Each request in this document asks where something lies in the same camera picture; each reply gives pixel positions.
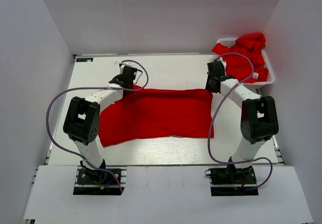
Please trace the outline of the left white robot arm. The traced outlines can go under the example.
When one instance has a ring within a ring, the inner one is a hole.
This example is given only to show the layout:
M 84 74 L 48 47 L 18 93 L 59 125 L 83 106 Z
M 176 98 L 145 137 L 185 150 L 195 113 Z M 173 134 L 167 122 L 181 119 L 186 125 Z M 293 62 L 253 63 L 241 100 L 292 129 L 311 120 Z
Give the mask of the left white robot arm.
M 63 125 L 63 132 L 75 143 L 85 157 L 81 166 L 95 183 L 106 179 L 105 160 L 96 142 L 99 133 L 100 114 L 123 98 L 123 90 L 99 90 L 85 98 L 72 98 Z

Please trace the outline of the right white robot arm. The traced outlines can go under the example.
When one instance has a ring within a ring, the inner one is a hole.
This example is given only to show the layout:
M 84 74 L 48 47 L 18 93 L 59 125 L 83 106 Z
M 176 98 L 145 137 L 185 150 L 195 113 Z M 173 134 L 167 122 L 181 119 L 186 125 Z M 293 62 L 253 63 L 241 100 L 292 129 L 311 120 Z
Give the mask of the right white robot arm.
M 264 143 L 279 131 L 275 100 L 271 96 L 261 96 L 249 90 L 233 76 L 225 73 L 222 61 L 207 64 L 208 73 L 205 90 L 223 95 L 217 108 L 226 98 L 230 98 L 241 109 L 240 131 L 242 139 L 235 153 L 226 165 L 225 175 L 233 183 L 245 178 L 252 167 L 255 156 Z

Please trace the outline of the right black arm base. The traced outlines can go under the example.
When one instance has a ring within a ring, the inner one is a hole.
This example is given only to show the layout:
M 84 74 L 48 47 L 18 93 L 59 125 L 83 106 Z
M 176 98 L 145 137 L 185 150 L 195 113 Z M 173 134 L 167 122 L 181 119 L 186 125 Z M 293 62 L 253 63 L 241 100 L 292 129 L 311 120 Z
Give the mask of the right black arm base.
M 234 165 L 227 165 L 225 168 L 208 169 L 204 173 L 210 179 L 211 196 L 259 195 L 256 175 L 252 166 L 236 169 Z

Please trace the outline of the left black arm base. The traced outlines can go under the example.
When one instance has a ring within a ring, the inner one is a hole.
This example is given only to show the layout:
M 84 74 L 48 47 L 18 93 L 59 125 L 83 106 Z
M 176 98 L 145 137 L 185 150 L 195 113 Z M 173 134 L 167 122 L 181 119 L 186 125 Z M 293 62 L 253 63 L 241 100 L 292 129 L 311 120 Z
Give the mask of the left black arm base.
M 126 184 L 126 168 L 109 169 L 117 180 L 108 172 L 104 172 L 101 177 L 94 176 L 86 172 L 82 167 L 78 167 L 73 188 L 73 195 L 79 196 L 120 196 Z

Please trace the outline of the red t shirt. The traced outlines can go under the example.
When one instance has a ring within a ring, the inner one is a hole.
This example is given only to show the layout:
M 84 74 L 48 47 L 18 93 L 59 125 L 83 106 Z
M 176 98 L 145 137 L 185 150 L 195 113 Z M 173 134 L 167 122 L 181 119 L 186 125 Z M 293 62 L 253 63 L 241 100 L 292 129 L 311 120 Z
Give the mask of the red t shirt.
M 103 110 L 99 138 L 108 147 L 134 139 L 214 137 L 213 94 L 205 89 L 142 89 Z

